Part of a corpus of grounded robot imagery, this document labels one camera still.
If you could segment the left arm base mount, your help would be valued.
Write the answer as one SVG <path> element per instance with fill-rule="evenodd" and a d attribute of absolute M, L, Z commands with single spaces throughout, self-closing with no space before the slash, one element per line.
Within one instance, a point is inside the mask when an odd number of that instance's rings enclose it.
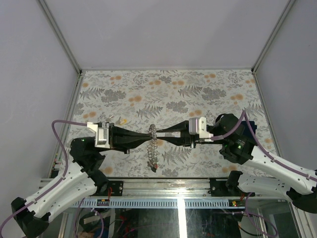
<path fill-rule="evenodd" d="M 96 191 L 89 196 L 119 197 L 123 195 L 123 185 L 124 182 L 122 180 L 110 180 L 103 191 Z"/>

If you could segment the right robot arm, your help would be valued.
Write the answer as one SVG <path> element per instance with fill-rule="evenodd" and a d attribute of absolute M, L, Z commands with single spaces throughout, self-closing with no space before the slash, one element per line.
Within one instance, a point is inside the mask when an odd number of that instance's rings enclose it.
<path fill-rule="evenodd" d="M 197 144 L 219 144 L 224 159 L 243 166 L 259 169 L 267 177 L 256 177 L 241 171 L 231 171 L 227 180 L 215 187 L 217 196 L 263 194 L 279 197 L 295 207 L 317 212 L 317 172 L 295 165 L 271 152 L 259 143 L 253 127 L 243 112 L 219 115 L 214 125 L 206 118 L 191 118 L 159 130 L 160 133 L 179 132 L 180 137 L 162 139 L 177 146 L 195 148 Z"/>

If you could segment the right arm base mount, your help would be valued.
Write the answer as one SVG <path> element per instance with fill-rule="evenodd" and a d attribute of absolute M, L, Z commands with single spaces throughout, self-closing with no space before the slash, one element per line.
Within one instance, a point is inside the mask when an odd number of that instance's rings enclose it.
<path fill-rule="evenodd" d="M 210 178 L 210 189 L 208 193 L 212 197 L 240 197 L 254 192 L 245 192 L 238 188 L 238 178 Z"/>

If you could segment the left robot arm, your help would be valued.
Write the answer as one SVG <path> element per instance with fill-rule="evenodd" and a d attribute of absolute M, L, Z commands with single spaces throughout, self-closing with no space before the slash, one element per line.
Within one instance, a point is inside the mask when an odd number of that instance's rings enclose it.
<path fill-rule="evenodd" d="M 77 201 L 91 195 L 106 195 L 110 184 L 100 170 L 105 159 L 101 153 L 114 150 L 128 154 L 144 142 L 149 134 L 126 130 L 112 123 L 82 123 L 95 135 L 75 138 L 65 152 L 64 170 L 43 188 L 27 198 L 17 197 L 11 203 L 13 217 L 27 238 L 41 235 L 56 216 Z"/>

